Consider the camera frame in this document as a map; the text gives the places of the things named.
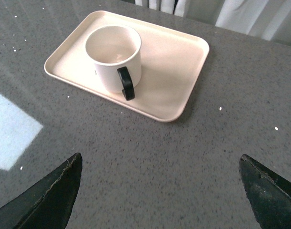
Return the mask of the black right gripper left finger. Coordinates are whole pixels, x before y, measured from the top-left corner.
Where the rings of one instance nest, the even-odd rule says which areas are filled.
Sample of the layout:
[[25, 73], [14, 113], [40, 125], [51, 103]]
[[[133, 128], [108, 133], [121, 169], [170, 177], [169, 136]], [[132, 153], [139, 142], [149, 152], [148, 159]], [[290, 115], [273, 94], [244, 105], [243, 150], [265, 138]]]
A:
[[70, 219], [82, 172], [81, 153], [0, 208], [0, 229], [64, 229]]

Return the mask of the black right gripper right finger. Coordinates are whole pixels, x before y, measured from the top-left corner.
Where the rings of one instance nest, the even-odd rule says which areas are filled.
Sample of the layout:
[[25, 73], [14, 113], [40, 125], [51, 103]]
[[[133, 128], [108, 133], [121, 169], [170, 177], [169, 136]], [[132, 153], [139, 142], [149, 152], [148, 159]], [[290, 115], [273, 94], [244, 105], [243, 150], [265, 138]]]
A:
[[254, 216], [262, 229], [291, 229], [291, 182], [247, 154], [239, 172]]

